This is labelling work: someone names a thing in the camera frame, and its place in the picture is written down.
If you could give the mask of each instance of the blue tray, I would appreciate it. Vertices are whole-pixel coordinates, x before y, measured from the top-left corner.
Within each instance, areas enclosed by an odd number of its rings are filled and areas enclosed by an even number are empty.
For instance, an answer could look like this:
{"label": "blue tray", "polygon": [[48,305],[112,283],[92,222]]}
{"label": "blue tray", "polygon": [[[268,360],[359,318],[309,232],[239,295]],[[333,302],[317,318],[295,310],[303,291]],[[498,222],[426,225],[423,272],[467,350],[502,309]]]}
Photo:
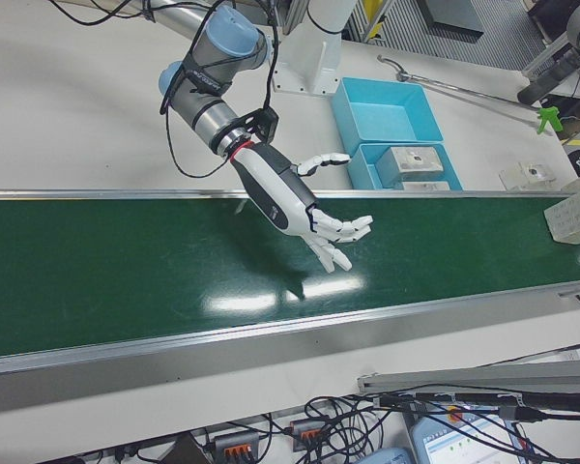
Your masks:
{"label": "blue tray", "polygon": [[362,143],[443,141],[419,84],[344,77],[331,105],[351,156]]}
{"label": "blue tray", "polygon": [[[378,190],[387,189],[383,187],[378,172],[376,171],[376,161],[382,157],[390,147],[434,147],[438,157],[443,164],[443,174],[436,181],[447,181],[451,190],[462,190],[460,181],[457,179],[455,170],[449,161],[449,156],[445,147],[440,143],[367,143],[359,146],[359,149],[348,164],[348,174],[352,181],[352,186],[358,190]],[[403,190],[400,184],[393,188]]]}

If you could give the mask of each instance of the gray floor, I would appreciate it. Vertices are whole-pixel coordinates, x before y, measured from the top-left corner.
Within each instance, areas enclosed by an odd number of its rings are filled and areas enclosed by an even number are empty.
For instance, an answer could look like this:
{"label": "gray floor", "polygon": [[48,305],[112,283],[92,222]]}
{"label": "gray floor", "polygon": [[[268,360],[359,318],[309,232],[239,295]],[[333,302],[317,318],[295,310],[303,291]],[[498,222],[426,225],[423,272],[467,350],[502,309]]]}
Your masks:
{"label": "gray floor", "polygon": [[[383,41],[375,44],[505,70],[521,70],[545,48],[520,0],[471,1],[485,31],[476,43],[464,42],[463,36],[452,32],[430,30],[417,0],[397,0],[381,29]],[[350,21],[354,40],[366,23],[359,2]]]}

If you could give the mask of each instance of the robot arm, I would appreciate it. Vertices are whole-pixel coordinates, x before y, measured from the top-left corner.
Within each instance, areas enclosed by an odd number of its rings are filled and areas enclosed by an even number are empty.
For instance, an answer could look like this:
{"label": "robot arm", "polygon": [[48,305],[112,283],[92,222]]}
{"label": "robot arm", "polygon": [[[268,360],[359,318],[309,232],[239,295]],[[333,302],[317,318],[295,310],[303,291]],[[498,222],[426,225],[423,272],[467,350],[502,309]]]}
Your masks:
{"label": "robot arm", "polygon": [[[240,117],[221,98],[236,73],[256,69],[269,57],[272,46],[262,31],[236,10],[220,6],[221,1],[212,8],[195,9],[171,8],[173,0],[100,1],[106,8],[122,5],[136,10],[148,4],[143,15],[193,38],[183,61],[170,65],[159,78],[161,113],[175,110],[213,153],[229,159],[260,211],[284,234],[303,238],[327,272],[335,264],[350,270],[350,260],[332,243],[360,239],[370,231],[372,218],[343,222],[327,216],[301,180],[319,166],[343,164],[350,158],[322,155],[297,166],[270,145],[277,117],[268,102]],[[262,2],[267,0],[258,1],[264,8]],[[254,135],[260,143],[251,141]]]}

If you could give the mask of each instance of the green conveyor belt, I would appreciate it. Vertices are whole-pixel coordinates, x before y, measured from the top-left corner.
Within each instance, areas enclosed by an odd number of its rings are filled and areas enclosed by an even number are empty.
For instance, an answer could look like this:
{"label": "green conveyor belt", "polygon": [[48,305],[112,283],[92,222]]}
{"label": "green conveyor belt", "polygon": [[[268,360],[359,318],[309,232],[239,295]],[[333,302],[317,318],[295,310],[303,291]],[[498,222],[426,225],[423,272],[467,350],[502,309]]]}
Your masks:
{"label": "green conveyor belt", "polygon": [[0,201],[0,356],[580,280],[558,201],[322,200],[375,220],[331,275],[235,199]]}

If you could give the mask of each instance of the blue cylinder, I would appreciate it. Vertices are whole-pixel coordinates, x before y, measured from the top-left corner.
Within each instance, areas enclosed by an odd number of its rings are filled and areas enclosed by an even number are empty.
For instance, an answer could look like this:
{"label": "blue cylinder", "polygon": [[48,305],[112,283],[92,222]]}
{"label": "blue cylinder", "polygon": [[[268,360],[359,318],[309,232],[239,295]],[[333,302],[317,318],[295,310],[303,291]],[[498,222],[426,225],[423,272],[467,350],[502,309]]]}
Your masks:
{"label": "blue cylinder", "polygon": [[227,5],[211,16],[205,30],[214,46],[237,58],[248,56],[258,43],[258,30],[251,21]]}
{"label": "blue cylinder", "polygon": [[181,63],[182,62],[180,61],[175,61],[159,75],[159,91],[162,95],[165,95],[165,92],[167,92],[167,88],[170,86],[172,77],[174,77],[174,74],[181,68]]}

